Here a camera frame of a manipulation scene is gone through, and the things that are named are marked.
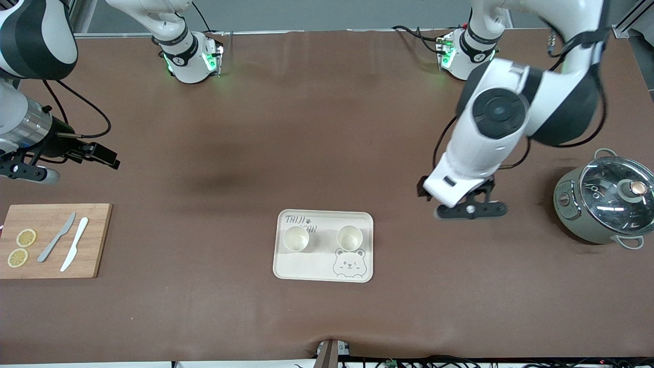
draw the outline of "white tray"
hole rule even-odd
[[[355,251],[343,251],[336,242],[338,230],[347,225],[363,234]],[[284,232],[293,226],[309,233],[309,244],[302,251],[290,251],[283,244]],[[373,272],[372,239],[373,219],[365,212],[284,210],[277,218],[273,272],[292,280],[368,282]]]

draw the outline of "gray floor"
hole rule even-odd
[[[610,22],[617,23],[635,2],[612,0]],[[398,24],[411,28],[446,28],[465,22],[470,14],[469,1],[452,0],[195,0],[195,4],[209,27],[219,31],[331,31],[390,28]],[[195,9],[189,8],[182,15],[190,29],[205,29]],[[533,14],[513,12],[511,17],[515,28],[546,27]],[[88,33],[139,32],[146,29],[104,0],[97,0]],[[647,87],[652,90],[654,48],[637,33],[631,43]]]

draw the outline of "pot lid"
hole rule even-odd
[[[582,170],[579,184],[584,206],[605,227],[631,236],[654,230],[654,175],[645,166],[600,157]]]

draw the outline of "white cup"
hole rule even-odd
[[[338,246],[345,251],[355,251],[364,241],[364,235],[358,227],[344,226],[336,234]]]
[[[299,226],[289,227],[284,232],[282,241],[290,251],[303,251],[309,243],[309,233]]]

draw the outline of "gray knife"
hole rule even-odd
[[[41,252],[41,254],[39,255],[39,258],[37,258],[37,262],[45,262],[45,260],[48,259],[48,256],[50,255],[50,252],[52,251],[54,246],[57,244],[59,239],[62,236],[64,236],[68,232],[68,230],[70,230],[71,227],[73,226],[73,221],[75,221],[75,214],[76,214],[75,212],[71,213],[71,216],[68,217],[68,221],[66,221],[66,223],[63,224],[63,227],[61,228],[61,230],[59,230],[59,234],[57,234],[54,237],[54,239],[52,239],[52,241],[50,242],[50,245],[47,248],[45,248],[43,250],[43,252]]]

